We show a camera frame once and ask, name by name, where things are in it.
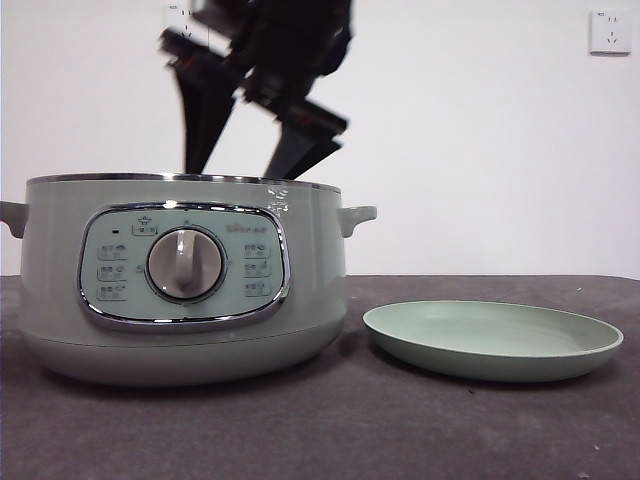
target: gray tablecloth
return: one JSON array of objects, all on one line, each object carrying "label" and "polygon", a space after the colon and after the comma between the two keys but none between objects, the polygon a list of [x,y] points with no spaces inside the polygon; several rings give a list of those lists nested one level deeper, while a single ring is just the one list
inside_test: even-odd
[{"label": "gray tablecloth", "polygon": [[[348,279],[341,336],[258,378],[135,390],[36,364],[2,279],[3,479],[640,479],[640,282],[608,277]],[[570,310],[625,333],[582,378],[533,386],[453,379],[370,344],[362,314],[416,299]]]}]

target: plate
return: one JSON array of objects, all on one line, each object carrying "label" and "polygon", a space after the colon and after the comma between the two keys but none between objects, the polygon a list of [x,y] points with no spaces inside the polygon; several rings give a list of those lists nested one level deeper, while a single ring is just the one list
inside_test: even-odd
[{"label": "plate", "polygon": [[547,382],[606,363],[623,335],[595,318],[495,302],[420,301],[364,315],[391,355],[435,372],[500,382]]}]

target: silver knob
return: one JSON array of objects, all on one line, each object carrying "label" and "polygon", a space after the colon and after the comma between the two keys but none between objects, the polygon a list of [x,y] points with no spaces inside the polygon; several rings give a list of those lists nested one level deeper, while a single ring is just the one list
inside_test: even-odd
[{"label": "silver knob", "polygon": [[222,273],[222,254],[209,235],[183,228],[167,233],[153,245],[147,269],[162,293],[186,300],[213,288]]}]

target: wall socket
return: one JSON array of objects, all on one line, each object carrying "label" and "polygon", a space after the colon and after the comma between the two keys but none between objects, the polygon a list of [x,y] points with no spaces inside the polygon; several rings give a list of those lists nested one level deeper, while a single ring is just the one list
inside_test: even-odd
[{"label": "wall socket", "polygon": [[591,12],[589,51],[595,54],[631,53],[629,10],[594,10]]},{"label": "wall socket", "polygon": [[164,28],[171,28],[183,37],[209,46],[209,29],[193,20],[192,0],[166,0]]}]

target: pot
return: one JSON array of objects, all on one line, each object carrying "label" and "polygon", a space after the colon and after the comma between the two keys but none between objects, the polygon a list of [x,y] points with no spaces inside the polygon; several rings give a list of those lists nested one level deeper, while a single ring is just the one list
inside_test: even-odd
[{"label": "pot", "polygon": [[34,178],[1,214],[23,238],[28,347],[61,374],[131,386],[318,353],[346,313],[343,238],[374,218],[328,185],[151,174]]}]

